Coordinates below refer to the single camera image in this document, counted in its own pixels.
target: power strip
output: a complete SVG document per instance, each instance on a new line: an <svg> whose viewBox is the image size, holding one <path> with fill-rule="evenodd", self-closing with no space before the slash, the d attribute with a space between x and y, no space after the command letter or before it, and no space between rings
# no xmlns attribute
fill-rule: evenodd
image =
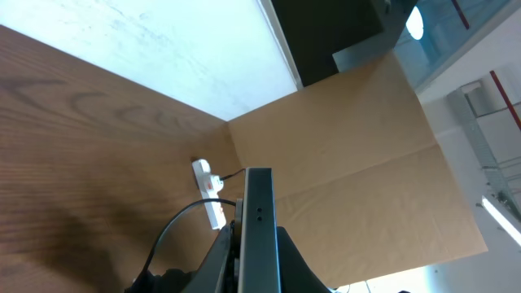
<svg viewBox="0 0 521 293"><path fill-rule="evenodd" d="M208 161L205 159L196 160L192 162L192 168L203 199L218 199L217 192L222 190L224 182L219 176L212 175ZM226 217L221 203L205 203L204 206L212 229L220 230L226 225Z"/></svg>

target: black cable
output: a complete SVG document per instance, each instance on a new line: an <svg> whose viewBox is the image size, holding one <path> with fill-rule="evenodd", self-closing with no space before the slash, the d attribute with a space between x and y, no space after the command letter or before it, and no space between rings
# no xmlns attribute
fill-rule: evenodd
<svg viewBox="0 0 521 293"><path fill-rule="evenodd" d="M246 170L245 168L242 168L242 169L240 169L239 171L237 171L237 172L235 172L235 173L233 173L233 174L226 175L226 176L221 177L221 178L219 178L219 179L221 179L222 181L224 181L224 180L226 180L226 179L230 179L230 178L232 178L233 176L235 176L235 175L237 175L237 174L239 174L239 173L241 173L242 171L245 171L245 170Z"/></svg>
<svg viewBox="0 0 521 293"><path fill-rule="evenodd" d="M185 213L186 211L190 210L191 208L200 205L202 203L211 203L211 202L218 202L218 203L226 203L232 206L235 206L235 202L228 200L228 199L201 199L196 202L190 203L189 205L185 206L181 211L179 211L175 216L170 219L170 221L166 224L166 226L161 230L160 234L155 239L154 245L152 245L152 249L150 250L150 254L148 255L147 261L145 262L145 265L143 266L143 270L139 274L146 275L148 271L148 267L150 266L150 263L152 262L152 258L155 255L155 250L160 244L161 240L163 239L163 236L165 232L170 228L170 226L179 218L180 215Z"/></svg>
<svg viewBox="0 0 521 293"><path fill-rule="evenodd" d="M349 292L351 291L351 284L349 284L348 290L345 291L345 292L344 292L344 291L339 291L339 289L340 289L340 287L335 288L335 289L333 289L333 290L335 290L335 292L337 292L337 293L349 293Z"/></svg>

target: light fixture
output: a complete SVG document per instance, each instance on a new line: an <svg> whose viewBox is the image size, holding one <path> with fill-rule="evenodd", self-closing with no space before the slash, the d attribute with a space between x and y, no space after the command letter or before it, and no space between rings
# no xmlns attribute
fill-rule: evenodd
<svg viewBox="0 0 521 293"><path fill-rule="evenodd" d="M481 204L506 233L521 246L521 223L492 197L484 195L481 199Z"/></svg>
<svg viewBox="0 0 521 293"><path fill-rule="evenodd" d="M413 8L407 22L405 22L405 27L413 39L419 40L423 37L423 18L418 7Z"/></svg>

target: red pole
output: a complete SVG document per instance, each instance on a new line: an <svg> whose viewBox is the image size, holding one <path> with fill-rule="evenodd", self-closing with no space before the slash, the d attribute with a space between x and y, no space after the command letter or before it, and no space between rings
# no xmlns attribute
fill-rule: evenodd
<svg viewBox="0 0 521 293"><path fill-rule="evenodd" d="M469 21L466 20L466 17L463 14L463 10L459 6L458 0L450 0L450 1L453 3L454 8L456 8L456 11L458 12L458 15L459 15L459 19L463 22L463 25L465 25L465 28L469 29L471 27L471 25L469 24Z"/></svg>
<svg viewBox="0 0 521 293"><path fill-rule="evenodd" d="M490 75L492 76L492 79L494 80L494 83L496 84L497 89L501 93L501 96L505 100L506 107L508 107L510 114L514 118L515 123L518 125L519 131L521 131L521 120L519 119L518 113L515 111L514 105L512 105L512 102L506 95L505 89L503 89L503 85L501 85L501 82L499 82L499 79L497 78L497 75L493 70L490 72Z"/></svg>

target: glass railing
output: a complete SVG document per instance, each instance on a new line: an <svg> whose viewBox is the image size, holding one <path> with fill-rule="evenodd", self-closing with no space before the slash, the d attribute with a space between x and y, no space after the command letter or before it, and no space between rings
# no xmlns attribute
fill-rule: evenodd
<svg viewBox="0 0 521 293"><path fill-rule="evenodd" d="M419 0L419 28L402 32L394 51L416 89L510 0Z"/></svg>

